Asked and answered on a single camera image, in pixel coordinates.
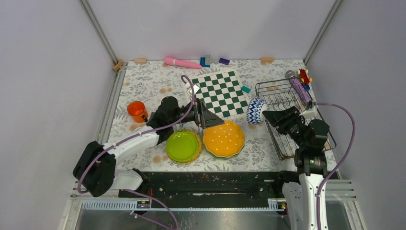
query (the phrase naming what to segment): wire dish rack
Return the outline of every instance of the wire dish rack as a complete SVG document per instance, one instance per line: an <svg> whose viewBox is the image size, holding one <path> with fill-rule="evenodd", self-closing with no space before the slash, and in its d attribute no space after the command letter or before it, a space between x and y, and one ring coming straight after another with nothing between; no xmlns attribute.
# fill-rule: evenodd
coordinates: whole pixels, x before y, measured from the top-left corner
<svg viewBox="0 0 406 230"><path fill-rule="evenodd" d="M303 112L306 105L295 89L292 87L289 79L282 80L272 80L267 82L257 83L255 85L255 93L258 97L262 97L266 100L268 104L268 110L280 111L288 109L292 106L296 106L300 112ZM320 111L317 109L318 115L314 119L324 120L321 116ZM288 136L279 134L274 127L272 127L269 122L265 121L268 128L269 134L271 135L272 142L275 146L278 158L286 160L294 157L294 152L298 148L296 143ZM336 140L334 140L331 132L328 132L328 142L325 144L325 149L323 151L332 150L337 146Z"/></svg>

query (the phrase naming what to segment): orange cup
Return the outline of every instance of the orange cup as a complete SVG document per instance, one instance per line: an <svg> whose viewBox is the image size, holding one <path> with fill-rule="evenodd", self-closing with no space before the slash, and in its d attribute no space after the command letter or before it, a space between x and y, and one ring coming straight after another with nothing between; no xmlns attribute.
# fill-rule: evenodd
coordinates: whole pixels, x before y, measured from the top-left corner
<svg viewBox="0 0 406 230"><path fill-rule="evenodd" d="M144 103L140 101L131 102L127 106L127 112L137 123L148 122L147 109L145 108Z"/></svg>

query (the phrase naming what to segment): chessboard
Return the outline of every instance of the chessboard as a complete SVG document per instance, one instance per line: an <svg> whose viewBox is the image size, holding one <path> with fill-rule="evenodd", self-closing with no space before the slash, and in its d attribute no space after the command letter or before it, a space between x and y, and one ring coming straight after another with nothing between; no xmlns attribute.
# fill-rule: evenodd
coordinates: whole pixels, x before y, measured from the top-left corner
<svg viewBox="0 0 406 230"><path fill-rule="evenodd" d="M248 100L233 70L196 76L192 83L200 87L196 98L220 118L245 117Z"/></svg>

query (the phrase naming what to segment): gray wall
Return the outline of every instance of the gray wall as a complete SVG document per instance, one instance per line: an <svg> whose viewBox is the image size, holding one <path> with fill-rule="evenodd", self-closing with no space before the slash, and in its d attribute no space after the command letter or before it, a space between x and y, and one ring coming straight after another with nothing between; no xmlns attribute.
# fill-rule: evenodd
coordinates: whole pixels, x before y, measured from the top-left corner
<svg viewBox="0 0 406 230"><path fill-rule="evenodd" d="M77 0L0 5L0 229L55 230L112 64Z"/></svg>
<svg viewBox="0 0 406 230"><path fill-rule="evenodd" d="M406 1L345 1L308 64L319 101L348 108L357 134L341 172L350 178L368 229L406 225ZM341 158L350 120L322 108Z"/></svg>
<svg viewBox="0 0 406 230"><path fill-rule="evenodd" d="M117 56L304 58L334 0L89 0Z"/></svg>

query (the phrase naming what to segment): floral tablecloth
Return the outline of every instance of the floral tablecloth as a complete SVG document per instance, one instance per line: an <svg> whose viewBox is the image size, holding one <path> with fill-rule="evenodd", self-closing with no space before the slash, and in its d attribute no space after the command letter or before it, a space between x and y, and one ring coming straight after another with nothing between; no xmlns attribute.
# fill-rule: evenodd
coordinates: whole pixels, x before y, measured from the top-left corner
<svg viewBox="0 0 406 230"><path fill-rule="evenodd" d="M240 84L251 88L248 98L255 97L255 84L263 81L283 79L287 70L304 68L302 60L275 60L272 64L261 65L260 60L231 60L228 66L212 64L210 68L188 69L165 66L163 61L148 61L147 64L129 62L120 98L110 131L109 142L118 141L134 132L145 123L135 123L127 113L127 105L132 101L142 101L149 112L154 112L162 98L174 96L179 105L186 105L189 97L185 95L185 86L180 79L182 74L189 77L211 72L233 69L238 72ZM266 125L252 126L245 118L232 120L241 126L245 133L245 147L240 154L228 160L218 159L206 150L190 164L177 164L168 158L165 142L158 146L134 153L133 157L118 165L118 169L137 168L141 171L280 171L293 170L293 160L280 161L276 155ZM201 130L195 124L177 125L175 130ZM328 169L336 166L332 151L326 152Z"/></svg>

